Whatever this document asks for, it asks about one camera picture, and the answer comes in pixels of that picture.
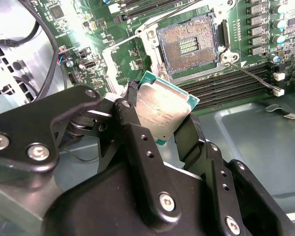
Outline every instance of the chip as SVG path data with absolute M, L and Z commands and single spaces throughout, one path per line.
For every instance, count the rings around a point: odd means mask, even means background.
M 218 62 L 217 26 L 210 14 L 157 31 L 167 72 Z
M 55 19 L 59 19 L 64 16 L 64 13 L 60 5 L 56 5 L 50 8 L 51 14 Z
M 259 27 L 255 27 L 252 29 L 249 29 L 248 33 L 250 36 L 256 36 L 258 34 L 262 34 L 267 30 L 267 25 L 262 25 Z
M 261 24 L 264 21 L 264 19 L 266 19 L 266 18 L 267 18 L 266 13 L 262 14 L 260 16 L 251 17 L 251 18 L 248 19 L 248 24 L 250 26 L 256 26 L 256 25 Z
M 260 46 L 258 48 L 250 49 L 250 54 L 253 55 L 253 56 L 259 55 L 259 54 L 263 53 L 264 48 L 265 48 L 265 46 L 262 45 L 262 46 Z
M 253 38 L 253 39 L 251 40 L 251 45 L 252 45 L 252 46 L 255 46 L 255 45 L 262 44 L 262 41 L 263 41 L 262 36 L 257 37 L 257 38 Z
M 258 14 L 263 11 L 263 8 L 267 7 L 267 3 L 261 3 L 257 5 L 253 5 L 247 8 L 247 13 L 250 15 Z
M 289 22 L 288 22 L 288 26 L 293 26 L 293 25 L 295 25 L 295 18 L 289 19 Z

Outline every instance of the dimm slot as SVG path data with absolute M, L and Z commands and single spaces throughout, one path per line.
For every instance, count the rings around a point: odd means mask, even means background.
M 212 102 L 208 102 L 206 104 L 198 104 L 193 111 L 198 111 L 198 110 L 203 110 L 203 109 L 206 109 L 206 108 L 211 108 L 211 107 L 214 107 L 214 106 L 219 106 L 219 105 L 223 105 L 223 104 L 226 104 L 226 103 L 229 103 L 229 102 L 234 102 L 234 101 L 238 101 L 238 100 L 241 100 L 241 99 L 245 99 L 245 98 L 249 98 L 249 97 L 254 97 L 254 96 L 257 96 L 257 95 L 261 95 L 261 94 L 264 94 L 265 93 L 265 90 L 252 90 L 252 91 L 246 91 L 245 94 L 234 94 L 232 97 L 227 97 L 226 99 L 219 99 L 218 101 L 212 101 Z

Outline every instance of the black metal bracket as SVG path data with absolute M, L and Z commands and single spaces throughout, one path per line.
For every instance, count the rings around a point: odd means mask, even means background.
M 36 188 L 48 181 L 58 163 L 58 145 L 68 123 L 100 100 L 97 92 L 77 86 L 0 114 L 0 134 L 9 140 L 0 150 L 0 182 Z M 33 145 L 47 148 L 48 157 L 30 158 L 28 150 Z
M 226 163 L 220 149 L 204 138 L 197 117 L 188 116 L 174 135 L 184 168 L 207 184 L 208 231 L 227 236 L 295 235 L 295 225 L 250 170 L 237 160 Z M 185 137 L 191 142 L 184 142 Z
M 154 138 L 149 129 L 140 125 L 132 103 L 118 99 L 114 109 L 115 117 L 121 124 L 122 143 L 133 174 L 141 216 L 157 231 L 168 231 L 178 223 L 181 206 Z

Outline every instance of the screw hole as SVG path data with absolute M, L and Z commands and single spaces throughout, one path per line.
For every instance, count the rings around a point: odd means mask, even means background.
M 229 190 L 230 190 L 230 188 L 229 188 L 226 184 L 224 184 L 224 183 L 223 183 L 223 188 L 224 188 L 226 191 L 229 191 Z
M 144 134 L 141 135 L 141 139 L 144 140 L 144 141 L 148 140 L 147 136 L 145 136 Z
M 153 153 L 152 153 L 152 152 L 148 151 L 148 152 L 147 152 L 147 157 L 149 157 L 149 158 L 153 158 L 153 157 L 154 157 L 154 155 L 153 155 Z
M 123 104 L 123 106 L 125 107 L 131 107 L 130 103 L 126 100 L 122 100 L 121 103 Z
M 90 90 L 90 89 L 85 90 L 85 93 L 86 93 L 86 95 L 89 96 L 89 97 L 96 97 L 95 92 L 92 91 L 92 90 Z
M 99 126 L 98 126 L 98 131 L 102 132 L 104 130 L 107 129 L 107 124 L 105 123 L 100 123 Z

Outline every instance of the gray metal panel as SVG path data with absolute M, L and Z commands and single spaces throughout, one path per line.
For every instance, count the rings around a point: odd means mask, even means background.
M 295 93 L 270 101 L 295 113 Z M 243 161 L 286 212 L 295 212 L 295 120 L 251 103 L 200 116 L 223 157 Z

